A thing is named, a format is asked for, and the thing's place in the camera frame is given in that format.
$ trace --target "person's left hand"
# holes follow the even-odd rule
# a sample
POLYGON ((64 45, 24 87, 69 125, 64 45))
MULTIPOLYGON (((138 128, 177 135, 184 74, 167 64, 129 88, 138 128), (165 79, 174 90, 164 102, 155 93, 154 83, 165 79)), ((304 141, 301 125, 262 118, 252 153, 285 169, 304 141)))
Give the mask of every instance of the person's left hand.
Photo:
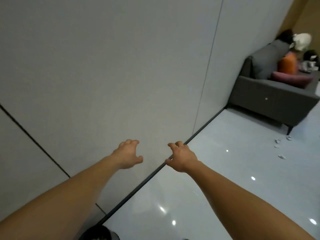
POLYGON ((110 155, 117 162, 119 169, 132 168, 143 162, 143 156, 136 156, 138 140, 126 140, 120 143, 119 147, 110 155))

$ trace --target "person's right hand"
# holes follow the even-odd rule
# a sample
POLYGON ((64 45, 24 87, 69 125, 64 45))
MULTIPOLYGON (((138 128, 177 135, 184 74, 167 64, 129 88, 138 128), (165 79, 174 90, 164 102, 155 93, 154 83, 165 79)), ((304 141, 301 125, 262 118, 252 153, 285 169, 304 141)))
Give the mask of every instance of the person's right hand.
POLYGON ((184 145, 182 141, 169 143, 168 146, 172 150, 172 160, 168 158, 165 162, 175 171, 185 173, 189 163, 198 161, 195 153, 189 149, 188 145, 184 145))

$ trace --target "sofa leg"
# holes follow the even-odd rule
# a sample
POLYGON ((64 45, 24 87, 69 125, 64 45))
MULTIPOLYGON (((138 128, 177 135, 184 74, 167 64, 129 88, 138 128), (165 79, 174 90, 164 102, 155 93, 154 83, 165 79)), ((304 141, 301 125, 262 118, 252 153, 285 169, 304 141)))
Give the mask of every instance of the sofa leg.
POLYGON ((290 135, 290 132, 292 131, 294 127, 291 125, 288 125, 288 132, 287 132, 287 136, 290 135))

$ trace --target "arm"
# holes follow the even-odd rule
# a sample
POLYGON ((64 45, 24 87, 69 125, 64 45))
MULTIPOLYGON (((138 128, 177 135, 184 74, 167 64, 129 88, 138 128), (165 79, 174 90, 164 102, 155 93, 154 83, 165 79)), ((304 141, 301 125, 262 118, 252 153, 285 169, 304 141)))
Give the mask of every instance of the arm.
POLYGON ((100 192, 119 169, 142 163, 137 140, 38 196, 0 222, 0 239, 72 239, 89 216, 100 192))
POLYGON ((198 161, 181 141, 168 145, 173 159, 166 164, 193 178, 234 240, 314 239, 276 208, 198 161))

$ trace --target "black baseboard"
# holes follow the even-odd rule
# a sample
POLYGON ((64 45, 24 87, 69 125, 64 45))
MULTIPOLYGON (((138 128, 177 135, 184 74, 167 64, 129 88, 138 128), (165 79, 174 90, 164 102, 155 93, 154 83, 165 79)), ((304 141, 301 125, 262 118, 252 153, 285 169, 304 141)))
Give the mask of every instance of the black baseboard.
MULTIPOLYGON (((214 120, 224 109, 226 109, 227 105, 223 107, 218 113, 214 115, 208 122, 206 122, 196 133, 194 133, 184 144, 188 144, 197 134, 199 134, 209 123, 214 120)), ((152 179, 164 166, 166 163, 162 163, 156 170, 154 170, 145 180, 143 180, 133 191, 131 191, 117 206, 115 206, 105 217, 103 217, 97 225, 102 225, 106 222, 117 210, 119 210, 135 193, 139 191, 150 179, 152 179)))

